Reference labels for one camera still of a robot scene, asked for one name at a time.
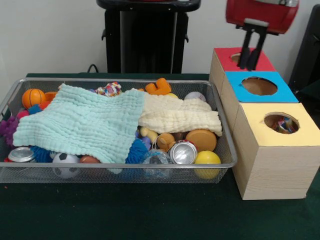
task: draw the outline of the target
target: wooden box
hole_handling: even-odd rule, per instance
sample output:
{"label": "wooden box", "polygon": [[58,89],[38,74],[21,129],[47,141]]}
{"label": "wooden box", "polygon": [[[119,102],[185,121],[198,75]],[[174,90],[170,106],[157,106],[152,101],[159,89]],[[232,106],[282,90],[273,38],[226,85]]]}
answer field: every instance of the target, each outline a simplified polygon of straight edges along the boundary
{"label": "wooden box", "polygon": [[[290,117],[298,131],[271,129],[278,116]],[[241,103],[233,139],[233,173],[242,199],[306,197],[320,166],[320,130],[301,103]]]}
{"label": "wooden box", "polygon": [[288,85],[275,71],[231,71],[225,73],[221,102],[231,133],[239,103],[298,103]]}
{"label": "wooden box", "polygon": [[[240,69],[237,66],[240,52],[241,47],[215,48],[213,50],[209,80],[215,84],[219,95],[221,94],[222,85],[226,78],[225,72],[247,72],[246,69]],[[276,71],[263,51],[258,60],[256,71]]]}

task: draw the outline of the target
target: blue lid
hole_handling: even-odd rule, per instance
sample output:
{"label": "blue lid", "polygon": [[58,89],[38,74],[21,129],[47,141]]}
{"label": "blue lid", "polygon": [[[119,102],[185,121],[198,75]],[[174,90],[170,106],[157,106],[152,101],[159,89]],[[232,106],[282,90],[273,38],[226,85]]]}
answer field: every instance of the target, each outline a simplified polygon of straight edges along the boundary
{"label": "blue lid", "polygon": [[[278,72],[270,71],[228,71],[225,73],[236,98],[242,103],[298,103],[295,95]],[[243,81],[249,78],[268,80],[277,87],[271,95],[258,95],[249,92]]]}

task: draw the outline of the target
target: circular hole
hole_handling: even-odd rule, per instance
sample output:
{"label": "circular hole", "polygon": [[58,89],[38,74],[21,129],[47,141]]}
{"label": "circular hole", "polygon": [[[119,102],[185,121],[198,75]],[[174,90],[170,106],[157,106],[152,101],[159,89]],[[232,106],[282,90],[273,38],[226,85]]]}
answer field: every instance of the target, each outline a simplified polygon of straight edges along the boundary
{"label": "circular hole", "polygon": [[273,95],[278,91],[277,85],[262,77],[248,77],[242,81],[244,88],[254,95],[267,96]]}
{"label": "circular hole", "polygon": [[299,130],[298,121],[285,113],[269,113],[264,118],[264,123],[280,134],[294,134]]}
{"label": "circular hole", "polygon": [[240,60],[240,55],[241,55],[241,53],[239,52],[239,53],[236,53],[236,54],[233,54],[233,55],[231,55],[231,60],[232,60],[232,62],[234,62],[234,63],[239,63],[239,60]]}

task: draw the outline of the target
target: blanket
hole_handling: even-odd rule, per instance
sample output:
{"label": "blanket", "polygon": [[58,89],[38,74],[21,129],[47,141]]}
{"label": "blanket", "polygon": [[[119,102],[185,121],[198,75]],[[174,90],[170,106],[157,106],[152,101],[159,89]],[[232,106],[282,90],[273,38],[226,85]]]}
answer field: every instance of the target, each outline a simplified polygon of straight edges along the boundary
{"label": "blanket", "polygon": [[13,145],[124,164],[136,138],[144,100],[145,93],[136,89],[105,97],[63,84],[44,111],[20,120]]}
{"label": "blanket", "polygon": [[208,129],[222,136],[221,121],[217,111],[202,100],[180,100],[170,96],[145,94],[139,126],[156,133],[179,133],[195,129]]}

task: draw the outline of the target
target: wire mesh basket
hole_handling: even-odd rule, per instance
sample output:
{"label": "wire mesh basket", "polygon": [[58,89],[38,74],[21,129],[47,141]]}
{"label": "wire mesh basket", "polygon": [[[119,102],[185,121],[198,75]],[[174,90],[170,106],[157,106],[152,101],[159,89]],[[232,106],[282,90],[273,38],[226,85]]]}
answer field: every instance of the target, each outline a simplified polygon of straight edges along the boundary
{"label": "wire mesh basket", "polygon": [[[44,92],[57,91],[65,83],[84,89],[96,89],[117,81],[122,90],[144,88],[154,80],[88,79],[88,78],[25,78],[16,81],[0,105],[3,119],[16,116],[23,109],[21,98],[31,88]],[[180,99],[190,92],[200,92],[219,112],[223,134],[217,139],[214,152],[221,164],[83,164],[83,163],[18,163],[4,162],[11,148],[0,137],[0,183],[219,183],[227,170],[237,163],[235,146],[229,131],[217,89],[208,81],[168,80],[172,92]],[[73,177],[65,178],[68,173]],[[216,175],[214,179],[198,176]]]}

